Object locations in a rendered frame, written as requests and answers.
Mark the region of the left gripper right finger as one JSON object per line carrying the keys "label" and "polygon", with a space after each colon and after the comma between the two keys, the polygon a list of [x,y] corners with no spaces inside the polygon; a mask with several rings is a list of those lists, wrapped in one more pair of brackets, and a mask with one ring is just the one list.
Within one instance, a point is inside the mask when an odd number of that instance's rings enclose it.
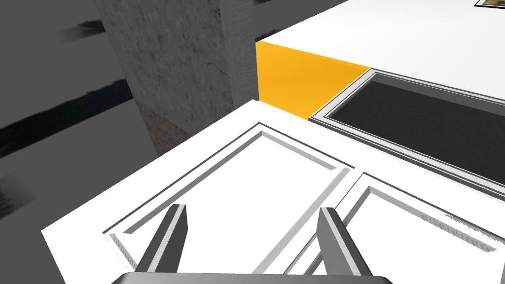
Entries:
{"label": "left gripper right finger", "polygon": [[328,275],[372,276],[372,272],[334,208],[319,209],[316,235]]}

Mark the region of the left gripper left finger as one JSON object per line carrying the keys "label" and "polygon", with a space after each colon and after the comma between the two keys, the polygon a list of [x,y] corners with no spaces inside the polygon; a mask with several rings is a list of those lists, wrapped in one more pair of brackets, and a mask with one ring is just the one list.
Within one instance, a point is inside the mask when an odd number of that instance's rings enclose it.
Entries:
{"label": "left gripper left finger", "polygon": [[180,264],[187,232],[186,205],[171,205],[135,271],[175,273]]}

